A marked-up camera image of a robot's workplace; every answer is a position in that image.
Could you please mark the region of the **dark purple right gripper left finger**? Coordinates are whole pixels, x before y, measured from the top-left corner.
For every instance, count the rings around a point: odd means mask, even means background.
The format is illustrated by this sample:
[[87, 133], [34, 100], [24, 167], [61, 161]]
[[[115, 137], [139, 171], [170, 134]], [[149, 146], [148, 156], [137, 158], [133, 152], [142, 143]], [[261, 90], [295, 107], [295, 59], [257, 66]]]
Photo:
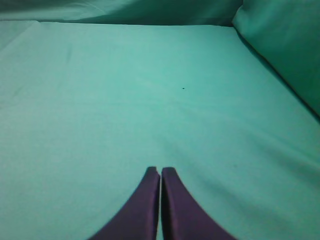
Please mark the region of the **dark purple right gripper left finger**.
[[160, 202], [160, 175], [155, 166], [146, 169], [139, 185], [91, 240], [155, 240]]

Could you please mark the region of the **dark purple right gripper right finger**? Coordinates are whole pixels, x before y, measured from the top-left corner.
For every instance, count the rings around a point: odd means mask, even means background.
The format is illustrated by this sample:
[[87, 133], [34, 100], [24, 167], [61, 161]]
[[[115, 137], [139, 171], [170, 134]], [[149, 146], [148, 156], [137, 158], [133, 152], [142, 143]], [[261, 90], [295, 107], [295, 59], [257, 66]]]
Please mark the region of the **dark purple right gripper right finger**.
[[234, 240], [197, 203], [173, 167], [161, 172], [161, 224], [165, 240]]

